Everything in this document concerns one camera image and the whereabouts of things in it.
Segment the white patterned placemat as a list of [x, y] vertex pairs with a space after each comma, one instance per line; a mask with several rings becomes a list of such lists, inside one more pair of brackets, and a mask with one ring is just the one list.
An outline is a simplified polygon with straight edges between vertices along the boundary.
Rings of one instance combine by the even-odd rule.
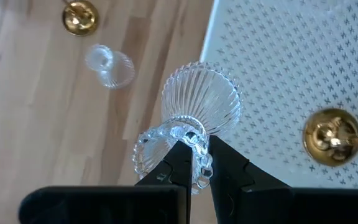
[[358, 189], [358, 154], [329, 167], [302, 140], [318, 110], [358, 121], [358, 0], [215, 0], [201, 59], [241, 83], [234, 149], [292, 187]]

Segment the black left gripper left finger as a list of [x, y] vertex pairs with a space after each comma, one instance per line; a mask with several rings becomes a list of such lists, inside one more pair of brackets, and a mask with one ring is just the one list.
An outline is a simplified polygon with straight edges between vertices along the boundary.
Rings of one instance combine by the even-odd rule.
[[193, 152], [178, 141], [138, 183], [142, 194], [140, 224], [189, 224]]

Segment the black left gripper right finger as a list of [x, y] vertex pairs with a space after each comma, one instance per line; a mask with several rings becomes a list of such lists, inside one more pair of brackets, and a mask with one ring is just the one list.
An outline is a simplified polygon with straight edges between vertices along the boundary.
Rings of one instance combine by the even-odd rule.
[[217, 136], [209, 138], [213, 157], [211, 193], [218, 224], [286, 224], [290, 187], [263, 171]]

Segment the clear ribbed glass candle holder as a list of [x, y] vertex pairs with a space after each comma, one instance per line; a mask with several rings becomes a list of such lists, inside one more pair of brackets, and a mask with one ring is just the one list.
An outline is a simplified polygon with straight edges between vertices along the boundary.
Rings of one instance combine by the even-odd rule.
[[123, 88], [135, 78], [132, 60], [105, 45], [91, 46], [85, 53], [85, 64], [96, 73], [99, 82], [109, 89]]
[[161, 95], [162, 122], [139, 134], [134, 145], [134, 170], [143, 179], [181, 141], [193, 151], [192, 193], [213, 176], [209, 137], [223, 136], [242, 115], [238, 81], [216, 63], [191, 62], [166, 80]]

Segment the brass candlestick holder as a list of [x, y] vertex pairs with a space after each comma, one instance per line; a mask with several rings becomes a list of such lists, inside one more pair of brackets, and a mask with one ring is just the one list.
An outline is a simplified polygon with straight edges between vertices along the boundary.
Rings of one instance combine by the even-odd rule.
[[76, 36], [93, 34], [99, 26], [99, 12], [88, 0], [62, 0], [64, 28]]
[[305, 123], [303, 145], [316, 162], [342, 166], [358, 154], [358, 121], [342, 109], [319, 110]]

